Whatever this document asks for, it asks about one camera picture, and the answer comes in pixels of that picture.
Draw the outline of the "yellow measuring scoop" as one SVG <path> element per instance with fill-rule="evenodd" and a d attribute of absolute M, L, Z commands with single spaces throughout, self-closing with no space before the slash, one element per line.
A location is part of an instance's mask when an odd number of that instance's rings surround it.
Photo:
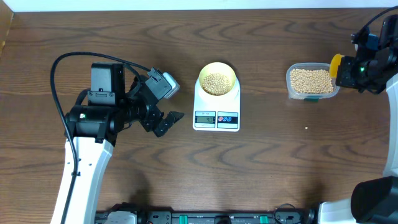
<path fill-rule="evenodd" d="M 329 74 L 331 78 L 336 78 L 338 74 L 338 67 L 341 64 L 341 59 L 344 57 L 344 55 L 341 54 L 336 54 L 331 62 L 330 62 L 330 67 L 329 67 Z"/>

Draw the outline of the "white digital kitchen scale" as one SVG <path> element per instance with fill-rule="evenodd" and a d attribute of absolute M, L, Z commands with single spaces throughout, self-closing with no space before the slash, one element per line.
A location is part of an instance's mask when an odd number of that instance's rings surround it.
<path fill-rule="evenodd" d="M 192 127 L 196 131 L 238 132 L 241 124 L 241 88 L 236 79 L 225 95 L 210 95 L 197 80 L 193 105 Z"/>

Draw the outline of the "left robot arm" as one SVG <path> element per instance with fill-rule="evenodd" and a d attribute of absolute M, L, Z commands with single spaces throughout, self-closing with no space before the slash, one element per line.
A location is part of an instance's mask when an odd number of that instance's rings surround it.
<path fill-rule="evenodd" d="M 138 74 L 125 63 L 93 63 L 91 87 L 83 90 L 66 124 L 65 165 L 52 223 L 93 223 L 103 175 L 118 133 L 138 122 L 163 136 L 184 114 L 164 114 L 157 103 L 180 88 L 167 72 Z"/>

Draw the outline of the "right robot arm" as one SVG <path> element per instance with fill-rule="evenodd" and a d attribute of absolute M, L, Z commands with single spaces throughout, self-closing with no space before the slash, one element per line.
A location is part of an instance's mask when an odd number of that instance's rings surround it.
<path fill-rule="evenodd" d="M 382 175 L 358 183 L 347 199 L 322 202 L 315 223 L 397 223 L 397 15 L 386 11 L 379 35 L 367 22 L 351 35 L 355 55 L 336 54 L 330 76 L 339 87 L 385 93 L 388 99 L 388 151 Z"/>

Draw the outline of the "soybeans in bowl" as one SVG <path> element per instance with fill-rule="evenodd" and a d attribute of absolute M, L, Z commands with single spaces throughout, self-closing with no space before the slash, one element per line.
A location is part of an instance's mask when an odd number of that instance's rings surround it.
<path fill-rule="evenodd" d="M 227 94 L 232 88 L 231 81 L 228 76 L 221 73 L 211 73 L 203 79 L 203 89 L 215 96 Z"/>

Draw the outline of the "yellow bowl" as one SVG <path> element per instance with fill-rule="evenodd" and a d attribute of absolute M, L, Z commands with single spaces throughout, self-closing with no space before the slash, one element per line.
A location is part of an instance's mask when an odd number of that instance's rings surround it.
<path fill-rule="evenodd" d="M 202 70 L 200 71 L 198 79 L 199 79 L 199 84 L 202 89 L 203 89 L 203 87 L 202 87 L 203 79 L 211 73 L 221 73 L 221 74 L 228 76 L 231 81 L 231 84 L 232 84 L 231 90 L 233 89 L 234 85 L 236 84 L 236 80 L 237 80 L 236 74 L 235 74 L 234 70 L 228 64 L 222 63 L 222 62 L 212 62 L 212 63 L 209 63 L 208 65 L 204 66 L 202 68 Z"/>

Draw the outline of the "clear plastic container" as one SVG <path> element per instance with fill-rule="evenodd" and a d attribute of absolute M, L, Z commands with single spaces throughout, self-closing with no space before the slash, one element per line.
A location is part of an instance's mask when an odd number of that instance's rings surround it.
<path fill-rule="evenodd" d="M 296 63 L 293 64 L 286 73 L 286 82 L 287 82 L 287 89 L 289 93 L 289 98 L 296 99 L 296 100 L 320 100 L 324 98 L 331 98 L 334 97 L 340 88 L 335 83 L 335 78 L 332 78 L 332 84 L 334 87 L 334 91 L 332 93 L 324 93 L 324 94 L 308 94 L 308 93 L 298 93 L 296 92 L 291 85 L 290 82 L 290 72 L 295 69 L 306 69 L 306 70 L 326 70 L 329 72 L 330 65 L 327 63 Z"/>

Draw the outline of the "soybeans pile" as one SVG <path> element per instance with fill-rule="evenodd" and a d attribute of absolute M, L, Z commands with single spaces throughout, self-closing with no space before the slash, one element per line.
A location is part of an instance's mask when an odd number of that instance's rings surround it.
<path fill-rule="evenodd" d="M 332 93 L 334 87 L 326 70 L 306 70 L 295 68 L 290 72 L 292 88 L 298 93 Z"/>

